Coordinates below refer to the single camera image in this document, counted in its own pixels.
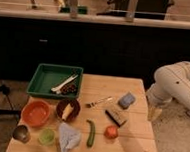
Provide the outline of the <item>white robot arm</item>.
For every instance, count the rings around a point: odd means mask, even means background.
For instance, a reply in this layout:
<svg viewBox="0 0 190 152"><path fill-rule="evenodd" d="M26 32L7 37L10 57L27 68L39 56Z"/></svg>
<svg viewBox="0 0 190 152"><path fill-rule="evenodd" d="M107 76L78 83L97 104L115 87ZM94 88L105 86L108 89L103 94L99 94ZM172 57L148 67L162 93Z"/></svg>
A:
<svg viewBox="0 0 190 152"><path fill-rule="evenodd" d="M148 119L153 122L172 99L183 104L190 112L190 62L182 61L158 68L154 83L146 90L149 107Z"/></svg>

